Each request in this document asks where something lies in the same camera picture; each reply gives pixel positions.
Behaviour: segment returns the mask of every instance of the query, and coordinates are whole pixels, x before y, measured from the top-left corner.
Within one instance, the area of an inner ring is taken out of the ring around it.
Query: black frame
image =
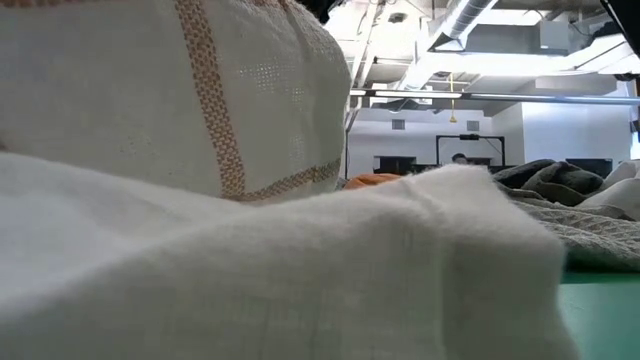
[[[506,155],[504,152],[504,136],[482,136],[476,134],[461,135],[436,135],[436,165],[440,165],[440,139],[460,139],[463,141],[478,141],[480,139],[494,139],[500,141],[500,149],[502,150],[502,166],[507,166]]]

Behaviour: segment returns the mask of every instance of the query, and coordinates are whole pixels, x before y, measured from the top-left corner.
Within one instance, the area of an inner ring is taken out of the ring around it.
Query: green table surface
[[[640,275],[567,274],[560,309],[582,360],[640,359]]]

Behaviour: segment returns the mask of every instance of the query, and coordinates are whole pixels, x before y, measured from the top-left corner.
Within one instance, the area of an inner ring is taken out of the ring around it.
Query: person
[[[453,155],[451,157],[451,160],[453,160],[455,164],[466,165],[469,163],[469,161],[467,161],[467,157],[463,153],[457,153]]]

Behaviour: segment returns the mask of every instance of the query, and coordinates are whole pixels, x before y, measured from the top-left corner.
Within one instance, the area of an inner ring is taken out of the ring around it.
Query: white towel
[[[249,207],[0,155],[1,359],[572,360],[484,170]]]

